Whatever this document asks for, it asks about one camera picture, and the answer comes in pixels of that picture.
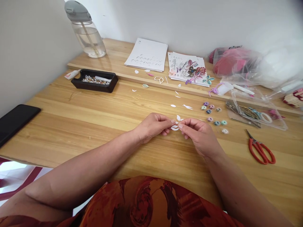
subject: stack of paper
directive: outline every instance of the stack of paper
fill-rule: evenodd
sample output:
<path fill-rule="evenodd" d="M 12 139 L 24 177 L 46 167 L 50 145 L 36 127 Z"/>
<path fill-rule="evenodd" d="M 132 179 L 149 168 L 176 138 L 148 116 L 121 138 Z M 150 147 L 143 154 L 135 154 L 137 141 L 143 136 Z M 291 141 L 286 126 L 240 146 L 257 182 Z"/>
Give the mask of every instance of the stack of paper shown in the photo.
<path fill-rule="evenodd" d="M 171 79 L 209 87 L 203 58 L 169 52 L 168 61 L 169 77 Z"/>
<path fill-rule="evenodd" d="M 163 72 L 167 48 L 167 44 L 138 38 L 124 65 Z"/>

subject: hand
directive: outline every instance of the hand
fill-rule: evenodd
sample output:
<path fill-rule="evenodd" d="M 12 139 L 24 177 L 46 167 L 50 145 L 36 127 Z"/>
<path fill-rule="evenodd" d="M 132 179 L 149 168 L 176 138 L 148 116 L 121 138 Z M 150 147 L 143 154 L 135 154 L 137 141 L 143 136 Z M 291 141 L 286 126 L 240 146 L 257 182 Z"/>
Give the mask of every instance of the hand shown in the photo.
<path fill-rule="evenodd" d="M 178 125 L 185 139 L 193 140 L 198 154 L 212 158 L 224 154 L 212 128 L 209 124 L 195 118 L 187 118 Z"/>
<path fill-rule="evenodd" d="M 159 113 L 151 113 L 134 129 L 134 131 L 139 136 L 142 143 L 147 143 L 151 138 L 160 133 L 163 136 L 167 136 L 173 125 L 176 125 L 174 119 L 169 119 Z"/>

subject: white wall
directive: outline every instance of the white wall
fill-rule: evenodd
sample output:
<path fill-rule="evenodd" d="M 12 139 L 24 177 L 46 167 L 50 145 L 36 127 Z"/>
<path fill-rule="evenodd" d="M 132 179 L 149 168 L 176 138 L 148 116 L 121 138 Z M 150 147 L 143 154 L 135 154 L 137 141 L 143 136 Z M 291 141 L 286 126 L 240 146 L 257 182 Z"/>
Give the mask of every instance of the white wall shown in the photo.
<path fill-rule="evenodd" d="M 0 117 L 29 100 L 81 53 L 64 0 L 0 0 Z"/>
<path fill-rule="evenodd" d="M 303 38 L 300 0 L 78 0 L 103 37 L 137 37 L 205 56 L 220 46 L 265 51 Z"/>

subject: person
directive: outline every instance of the person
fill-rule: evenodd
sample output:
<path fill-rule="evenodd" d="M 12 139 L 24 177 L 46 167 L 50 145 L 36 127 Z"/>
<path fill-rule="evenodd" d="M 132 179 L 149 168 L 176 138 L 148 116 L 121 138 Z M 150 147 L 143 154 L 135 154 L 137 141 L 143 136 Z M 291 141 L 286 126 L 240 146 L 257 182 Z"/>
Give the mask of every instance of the person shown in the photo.
<path fill-rule="evenodd" d="M 225 154 L 198 119 L 178 127 L 204 157 L 227 213 L 173 182 L 139 176 L 106 184 L 115 170 L 173 119 L 149 114 L 135 129 L 76 156 L 40 177 L 0 207 L 3 226 L 292 226 Z M 75 207 L 92 195 L 87 207 Z"/>

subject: black phone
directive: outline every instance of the black phone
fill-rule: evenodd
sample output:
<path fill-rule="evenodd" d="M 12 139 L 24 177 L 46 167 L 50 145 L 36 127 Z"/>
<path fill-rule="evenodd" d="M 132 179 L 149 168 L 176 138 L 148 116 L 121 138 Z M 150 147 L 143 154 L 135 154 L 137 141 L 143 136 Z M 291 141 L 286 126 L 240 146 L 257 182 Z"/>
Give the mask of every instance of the black phone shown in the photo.
<path fill-rule="evenodd" d="M 0 147 L 30 122 L 40 111 L 41 109 L 38 107 L 20 104 L 0 118 Z"/>

